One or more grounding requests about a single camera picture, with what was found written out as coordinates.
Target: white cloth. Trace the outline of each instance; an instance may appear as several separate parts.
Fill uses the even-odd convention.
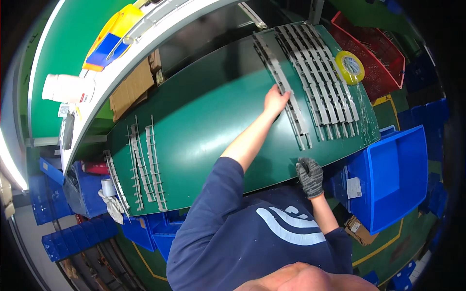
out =
[[[102,200],[107,204],[107,211],[113,220],[119,224],[123,224],[123,216],[121,214],[124,213],[124,210],[120,201],[115,196],[104,196],[102,189],[99,190],[99,196],[102,197]]]

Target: white plastic bottle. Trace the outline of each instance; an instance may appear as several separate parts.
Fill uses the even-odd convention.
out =
[[[42,99],[62,103],[89,102],[95,88],[96,82],[92,79],[64,74],[48,74],[42,90]]]

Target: cardboard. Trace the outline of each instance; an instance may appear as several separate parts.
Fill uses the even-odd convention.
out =
[[[149,55],[149,66],[151,67],[151,72],[154,75],[162,67],[162,62],[160,61],[160,53],[156,49],[152,54]]]
[[[147,99],[147,89],[154,85],[149,62],[144,60],[116,88],[110,96],[113,122],[116,122],[129,108]]]
[[[367,228],[365,228],[364,225],[354,215],[348,219],[348,221],[345,223],[345,226],[345,231],[354,237],[357,241],[359,241],[359,243],[363,246],[371,244],[379,234],[376,233],[375,235],[371,236]]]

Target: navy sweatshirt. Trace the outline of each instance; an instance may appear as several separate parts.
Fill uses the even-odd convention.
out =
[[[351,274],[351,241],[341,228],[323,235],[299,187],[243,197],[243,168],[215,163],[171,245],[174,291],[233,290],[296,262]]]

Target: white label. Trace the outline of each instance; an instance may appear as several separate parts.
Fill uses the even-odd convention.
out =
[[[58,117],[66,117],[69,111],[69,104],[62,103],[58,109]]]
[[[361,181],[358,177],[348,179],[346,194],[348,195],[348,199],[361,197],[363,195],[361,192]]]
[[[359,222],[355,222],[354,225],[351,227],[351,231],[356,233],[360,226],[361,224]]]

